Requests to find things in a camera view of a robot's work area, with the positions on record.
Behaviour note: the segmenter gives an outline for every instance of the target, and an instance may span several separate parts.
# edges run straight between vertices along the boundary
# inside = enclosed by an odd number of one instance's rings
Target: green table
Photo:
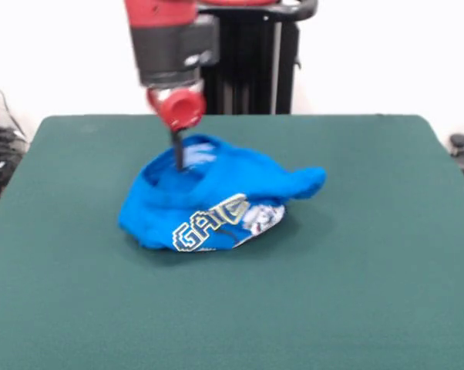
[[[464,369],[464,176],[414,116],[209,117],[326,187],[229,252],[116,226],[147,116],[47,119],[0,203],[0,370]]]

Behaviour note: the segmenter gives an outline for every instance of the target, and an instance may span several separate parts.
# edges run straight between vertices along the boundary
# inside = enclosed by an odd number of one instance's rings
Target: black cable
[[[18,121],[15,119],[15,117],[12,115],[11,111],[9,110],[9,106],[8,106],[8,101],[6,100],[6,95],[2,92],[2,90],[0,89],[0,95],[2,97],[2,102],[4,104],[4,107],[6,109],[6,112],[8,113],[9,115],[9,118],[11,118],[11,121],[13,122],[13,124],[15,125],[15,127],[18,129],[18,131],[24,136],[26,137],[25,135],[25,131],[23,131],[23,129],[20,127]]]

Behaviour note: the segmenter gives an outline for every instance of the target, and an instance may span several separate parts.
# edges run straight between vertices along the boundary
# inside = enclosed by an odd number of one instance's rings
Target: printed graphic
[[[248,229],[254,237],[278,224],[284,217],[285,206],[254,206],[244,215],[244,228]]]
[[[181,252],[193,252],[210,237],[210,230],[222,225],[237,225],[250,204],[244,194],[236,194],[208,211],[198,210],[190,222],[181,224],[172,234],[173,246]]]

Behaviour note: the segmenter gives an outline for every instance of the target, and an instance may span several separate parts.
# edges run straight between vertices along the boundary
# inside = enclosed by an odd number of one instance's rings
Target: white wall
[[[464,132],[464,0],[320,0],[301,31],[294,113],[418,113],[443,142]],[[123,0],[0,0],[0,86],[31,135],[53,114],[148,112]]]

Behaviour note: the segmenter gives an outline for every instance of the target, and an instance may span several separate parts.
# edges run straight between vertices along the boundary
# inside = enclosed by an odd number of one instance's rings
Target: cable
[[[0,110],[1,110],[2,112],[8,113],[8,111],[7,111],[5,108],[1,107],[1,106],[0,106]],[[20,141],[22,141],[23,143],[28,144],[28,145],[30,144],[30,142],[26,139],[26,137],[25,137],[22,133],[20,133],[18,130],[15,131],[15,133],[16,133],[16,137],[17,137]]]
[[[20,127],[18,121],[15,119],[15,117],[13,117],[11,111],[9,110],[8,101],[6,100],[6,95],[2,92],[1,89],[0,89],[0,95],[1,95],[1,97],[2,97],[2,101],[3,101],[3,103],[4,103],[5,110],[6,110],[6,112],[8,112],[9,118],[11,118],[11,121],[12,121],[13,124],[16,126],[16,128],[18,129],[18,131],[19,131],[20,133],[22,133],[22,135],[23,135],[24,137],[26,137],[25,132],[24,132],[23,129]]]

